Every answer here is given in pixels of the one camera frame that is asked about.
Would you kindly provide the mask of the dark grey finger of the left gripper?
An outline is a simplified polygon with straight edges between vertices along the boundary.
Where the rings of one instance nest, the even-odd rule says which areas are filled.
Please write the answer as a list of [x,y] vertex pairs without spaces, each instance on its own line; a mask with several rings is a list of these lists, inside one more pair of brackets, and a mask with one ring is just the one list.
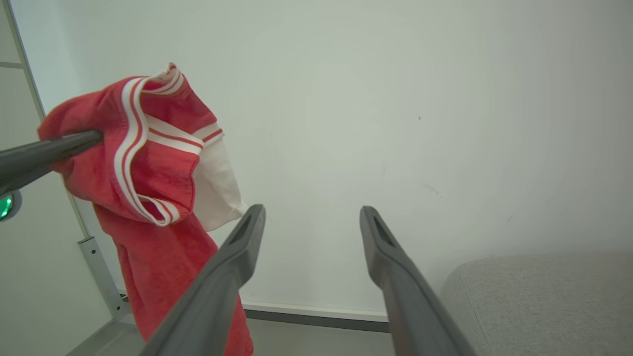
[[0,195],[7,196],[52,171],[53,165],[100,144],[103,135],[88,130],[32,142],[0,152]]

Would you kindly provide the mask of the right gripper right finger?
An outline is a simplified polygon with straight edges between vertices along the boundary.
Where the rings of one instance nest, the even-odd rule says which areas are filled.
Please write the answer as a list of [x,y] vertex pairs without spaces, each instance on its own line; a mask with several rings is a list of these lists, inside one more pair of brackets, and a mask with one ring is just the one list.
[[368,273],[386,304],[395,353],[474,356],[465,334],[374,207],[362,207],[360,228]]

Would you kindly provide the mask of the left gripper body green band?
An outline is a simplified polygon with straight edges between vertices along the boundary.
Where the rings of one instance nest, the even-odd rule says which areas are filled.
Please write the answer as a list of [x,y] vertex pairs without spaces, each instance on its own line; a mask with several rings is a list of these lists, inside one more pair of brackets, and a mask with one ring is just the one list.
[[20,191],[12,191],[0,199],[0,221],[6,221],[13,218],[22,207],[22,193]]

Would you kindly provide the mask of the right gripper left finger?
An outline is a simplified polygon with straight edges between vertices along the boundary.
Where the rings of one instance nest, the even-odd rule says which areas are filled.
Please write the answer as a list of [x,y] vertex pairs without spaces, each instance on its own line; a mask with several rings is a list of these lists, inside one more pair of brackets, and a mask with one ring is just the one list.
[[141,352],[143,356],[222,356],[239,289],[255,272],[264,205],[247,209]]

